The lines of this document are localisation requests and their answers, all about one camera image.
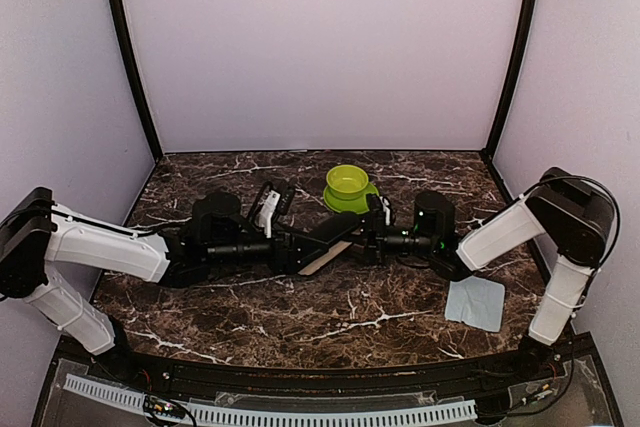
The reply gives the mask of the black glasses case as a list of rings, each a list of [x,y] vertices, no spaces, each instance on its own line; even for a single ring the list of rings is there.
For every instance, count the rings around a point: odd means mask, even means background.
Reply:
[[[294,273],[311,276],[346,250],[351,243],[346,240],[360,228],[356,213],[336,214],[310,232],[295,235]]]

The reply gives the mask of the blue cleaning cloth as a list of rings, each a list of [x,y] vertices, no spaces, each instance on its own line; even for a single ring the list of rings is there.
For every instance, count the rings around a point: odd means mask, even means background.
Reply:
[[[502,325],[504,300],[502,284],[469,277],[449,284],[444,316],[448,321],[497,333]]]

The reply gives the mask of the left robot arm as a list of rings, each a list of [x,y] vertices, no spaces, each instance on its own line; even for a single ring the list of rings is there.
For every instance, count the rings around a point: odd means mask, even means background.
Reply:
[[[328,253],[339,234],[330,223],[310,232],[279,229],[288,206],[273,193],[242,216],[238,197],[216,192],[197,200],[183,224],[128,229],[83,216],[34,189],[1,223],[1,296],[37,308],[120,383],[141,374],[116,321],[92,307],[56,270],[75,263],[116,271],[164,287],[204,281],[218,264],[256,261],[276,273],[297,273]]]

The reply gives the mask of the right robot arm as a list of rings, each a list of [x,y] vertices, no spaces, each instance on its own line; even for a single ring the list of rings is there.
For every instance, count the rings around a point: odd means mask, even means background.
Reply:
[[[511,250],[546,235],[557,260],[536,314],[528,343],[510,360],[521,381],[534,379],[549,363],[546,346],[560,337],[610,256],[620,233],[621,214],[614,195],[601,183],[553,167],[501,210],[465,236],[455,232],[455,207],[441,193],[425,190],[414,200],[413,223],[392,224],[381,197],[366,197],[362,220],[365,257],[382,264],[388,255],[413,256],[449,281],[462,281]]]

